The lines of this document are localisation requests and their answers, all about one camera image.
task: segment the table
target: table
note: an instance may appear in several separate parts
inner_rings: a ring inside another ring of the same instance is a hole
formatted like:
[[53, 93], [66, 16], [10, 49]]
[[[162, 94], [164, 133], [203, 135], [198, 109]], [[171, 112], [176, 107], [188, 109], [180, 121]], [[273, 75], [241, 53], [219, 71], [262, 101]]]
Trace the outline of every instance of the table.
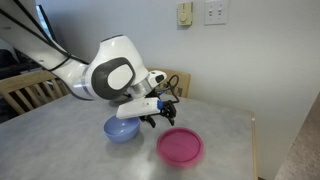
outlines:
[[196, 131], [205, 155], [195, 166], [173, 168], [159, 159], [159, 135], [171, 128], [142, 123], [130, 142], [114, 144], [103, 131], [116, 113], [112, 101], [82, 101], [71, 95], [0, 125], [1, 180], [249, 180], [255, 179], [252, 113], [181, 98], [176, 127]]

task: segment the wooden chair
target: wooden chair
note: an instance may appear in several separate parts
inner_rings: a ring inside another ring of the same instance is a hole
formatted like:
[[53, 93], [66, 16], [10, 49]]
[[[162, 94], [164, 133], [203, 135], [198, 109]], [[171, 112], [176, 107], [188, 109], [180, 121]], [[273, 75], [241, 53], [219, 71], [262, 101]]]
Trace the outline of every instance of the wooden chair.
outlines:
[[36, 71], [0, 81], [0, 95], [23, 114], [68, 94], [61, 80], [48, 71]]
[[153, 71], [153, 70], [159, 70], [163, 71], [167, 74], [167, 79], [164, 80], [162, 83], [160, 83], [160, 88], [165, 87], [167, 84], [167, 81], [173, 76], [173, 75], [178, 75], [179, 76], [179, 83], [176, 86], [176, 89], [174, 90], [175, 94], [179, 97], [187, 97], [188, 96], [188, 90], [189, 90], [189, 85], [190, 85], [190, 80], [191, 80], [191, 75], [189, 73], [185, 72], [179, 72], [179, 71], [173, 71], [173, 70], [168, 70], [168, 69], [159, 69], [159, 68], [147, 68], [148, 71]]

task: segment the floor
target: floor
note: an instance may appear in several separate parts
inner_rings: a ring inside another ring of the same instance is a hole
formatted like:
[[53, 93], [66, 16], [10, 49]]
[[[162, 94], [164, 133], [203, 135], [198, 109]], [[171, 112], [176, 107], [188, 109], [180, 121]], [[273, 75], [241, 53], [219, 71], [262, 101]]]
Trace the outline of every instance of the floor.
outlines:
[[292, 144], [276, 180], [320, 180], [320, 95]]

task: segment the pink bowl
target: pink bowl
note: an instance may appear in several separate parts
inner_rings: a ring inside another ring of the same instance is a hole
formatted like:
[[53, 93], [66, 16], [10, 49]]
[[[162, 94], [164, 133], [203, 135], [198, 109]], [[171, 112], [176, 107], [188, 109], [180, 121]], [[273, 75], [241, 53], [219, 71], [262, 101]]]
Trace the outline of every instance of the pink bowl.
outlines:
[[203, 156], [203, 142], [200, 136], [190, 129], [171, 128], [158, 138], [157, 151], [168, 164], [188, 167]]

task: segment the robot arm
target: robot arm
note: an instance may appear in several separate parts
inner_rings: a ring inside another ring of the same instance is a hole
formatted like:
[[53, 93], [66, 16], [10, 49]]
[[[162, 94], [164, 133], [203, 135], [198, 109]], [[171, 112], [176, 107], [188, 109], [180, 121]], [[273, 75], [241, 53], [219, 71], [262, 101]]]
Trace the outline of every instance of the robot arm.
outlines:
[[119, 107], [120, 119], [159, 114], [163, 109], [158, 97], [145, 97], [166, 79], [166, 74], [148, 72], [126, 36], [102, 41], [88, 64], [51, 40], [19, 0], [2, 0], [0, 37], [57, 75], [75, 97], [112, 100], [127, 91], [134, 100]]

